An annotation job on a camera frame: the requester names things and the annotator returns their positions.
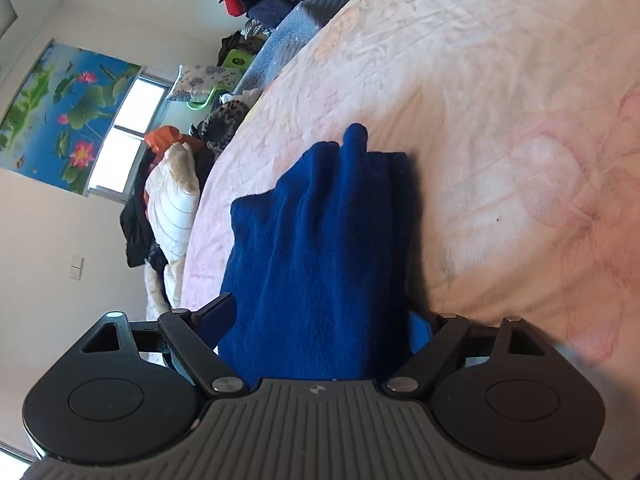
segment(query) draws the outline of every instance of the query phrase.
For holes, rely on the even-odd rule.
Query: pink bedsheet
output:
[[[606,402],[595,461],[638,473],[640,0],[352,0],[217,161],[182,306],[220,291],[231,202],[352,122],[415,161],[411,295],[558,339]]]

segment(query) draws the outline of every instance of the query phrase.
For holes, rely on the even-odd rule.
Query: window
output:
[[[20,480],[29,465],[28,462],[0,449],[0,471],[2,471],[2,480]]]
[[[125,202],[144,152],[144,135],[156,126],[168,84],[140,76],[107,133],[89,180],[92,192]]]

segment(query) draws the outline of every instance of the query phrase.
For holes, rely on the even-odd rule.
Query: gray ribbed surface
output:
[[[481,462],[445,440],[419,404],[388,399],[367,381],[280,380],[265,380],[257,392],[242,399],[217,400],[190,436],[154,458],[111,468],[48,458],[24,476],[25,480],[533,478],[606,477],[589,463],[521,471]]]

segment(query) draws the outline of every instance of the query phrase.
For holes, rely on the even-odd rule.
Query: blue towel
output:
[[[259,378],[382,380],[410,355],[404,277],[414,224],[404,153],[318,142],[273,190],[231,206],[221,292],[238,303],[220,357]]]

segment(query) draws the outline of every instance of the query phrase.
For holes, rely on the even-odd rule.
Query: patterned pillowcase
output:
[[[180,65],[178,79],[166,98],[168,101],[203,103],[214,88],[233,90],[241,77],[239,68]]]

